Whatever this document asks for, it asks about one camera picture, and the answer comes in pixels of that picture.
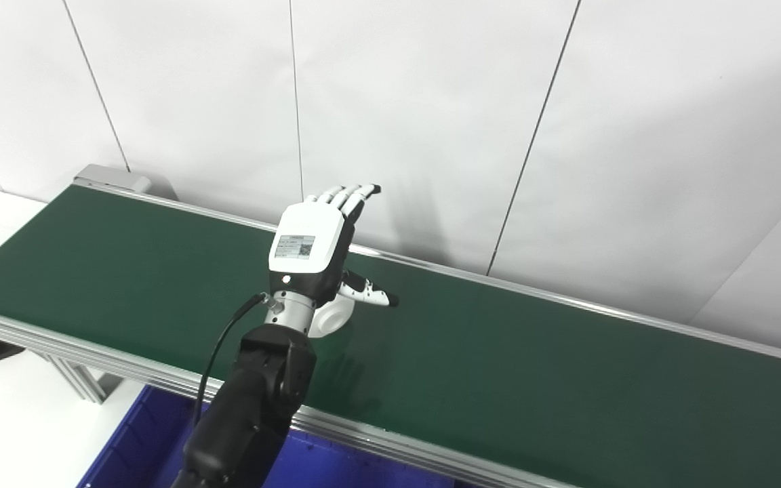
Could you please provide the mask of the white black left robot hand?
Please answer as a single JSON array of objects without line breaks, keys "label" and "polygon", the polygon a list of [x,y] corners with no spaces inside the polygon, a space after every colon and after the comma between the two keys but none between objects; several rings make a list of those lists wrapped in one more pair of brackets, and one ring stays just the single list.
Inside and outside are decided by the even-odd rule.
[{"label": "white black left robot hand", "polygon": [[268,254],[266,320],[310,338],[339,330],[362,302],[396,308],[400,299],[345,266],[355,224],[377,184],[334,186],[282,214]]}]

